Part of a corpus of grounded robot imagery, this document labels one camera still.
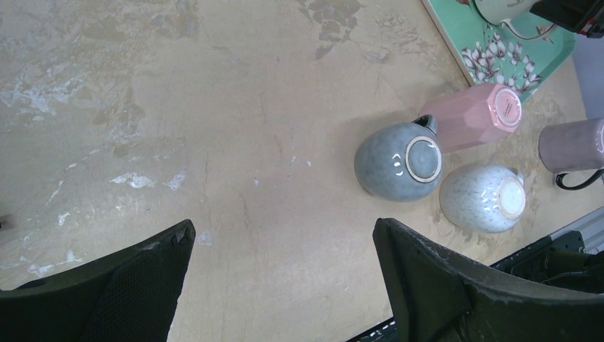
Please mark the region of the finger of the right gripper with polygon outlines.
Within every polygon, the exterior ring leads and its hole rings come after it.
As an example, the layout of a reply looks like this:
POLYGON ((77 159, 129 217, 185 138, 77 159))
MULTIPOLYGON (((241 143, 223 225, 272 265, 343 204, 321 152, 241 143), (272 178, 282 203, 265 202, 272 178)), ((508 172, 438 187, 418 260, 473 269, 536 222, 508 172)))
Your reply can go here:
POLYGON ((587 38, 603 37, 603 0, 544 0, 530 12, 587 38))

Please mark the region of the blue-grey round mug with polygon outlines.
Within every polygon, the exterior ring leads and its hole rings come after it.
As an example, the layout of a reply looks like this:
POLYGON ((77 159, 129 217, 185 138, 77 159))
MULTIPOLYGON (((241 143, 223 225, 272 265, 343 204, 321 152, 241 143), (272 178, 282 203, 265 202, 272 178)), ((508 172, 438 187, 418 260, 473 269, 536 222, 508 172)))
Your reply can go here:
POLYGON ((438 188, 444 171, 436 119, 423 115, 373 133, 357 149, 354 170, 361 187, 384 200, 427 197, 438 188))

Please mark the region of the pink faceted mug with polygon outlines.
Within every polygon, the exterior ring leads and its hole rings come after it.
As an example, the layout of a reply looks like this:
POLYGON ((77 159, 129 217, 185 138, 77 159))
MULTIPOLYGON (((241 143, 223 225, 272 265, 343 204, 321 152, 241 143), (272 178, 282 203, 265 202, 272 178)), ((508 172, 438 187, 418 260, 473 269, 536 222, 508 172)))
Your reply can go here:
POLYGON ((508 86, 482 83, 425 104, 444 153, 492 143, 514 133, 522 119, 519 96, 508 86))

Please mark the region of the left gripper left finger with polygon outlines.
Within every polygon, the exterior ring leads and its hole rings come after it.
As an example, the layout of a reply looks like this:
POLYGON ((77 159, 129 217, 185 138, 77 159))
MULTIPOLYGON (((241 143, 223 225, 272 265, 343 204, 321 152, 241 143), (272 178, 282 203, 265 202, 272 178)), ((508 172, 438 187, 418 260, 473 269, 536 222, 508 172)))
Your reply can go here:
POLYGON ((166 341, 192 255, 191 220, 1 291, 2 341, 166 341))

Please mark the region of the pale speckled mug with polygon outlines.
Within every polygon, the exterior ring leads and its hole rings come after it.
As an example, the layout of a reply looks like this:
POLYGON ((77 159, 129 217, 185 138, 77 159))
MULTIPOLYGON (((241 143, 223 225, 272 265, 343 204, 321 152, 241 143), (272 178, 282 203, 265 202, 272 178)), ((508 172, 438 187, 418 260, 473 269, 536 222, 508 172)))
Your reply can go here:
POLYGON ((503 165, 461 167, 442 182, 439 204, 458 227, 488 234, 506 232, 526 208, 524 176, 503 165))

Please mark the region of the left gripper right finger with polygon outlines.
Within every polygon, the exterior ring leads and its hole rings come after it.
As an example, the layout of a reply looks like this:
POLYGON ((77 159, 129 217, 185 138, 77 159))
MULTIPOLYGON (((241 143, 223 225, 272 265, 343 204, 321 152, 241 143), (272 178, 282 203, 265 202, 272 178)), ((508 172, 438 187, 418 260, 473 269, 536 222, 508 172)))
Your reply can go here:
POLYGON ((504 273, 392 218, 373 241, 401 341, 603 339, 603 293, 504 273))

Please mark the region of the cream white mug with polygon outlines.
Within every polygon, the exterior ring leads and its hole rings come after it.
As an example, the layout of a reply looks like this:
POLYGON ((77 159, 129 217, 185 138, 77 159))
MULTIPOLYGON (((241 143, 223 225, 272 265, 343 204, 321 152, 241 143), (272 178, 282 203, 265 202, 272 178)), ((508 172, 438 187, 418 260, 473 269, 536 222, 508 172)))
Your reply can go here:
POLYGON ((551 24, 543 33, 539 33, 534 37, 525 37, 521 35, 514 25, 512 20, 528 13, 531 8, 540 3, 539 0, 476 0, 474 6, 481 17, 488 23, 507 28, 515 37, 523 41, 535 41, 540 38, 549 37, 557 28, 558 25, 551 24))

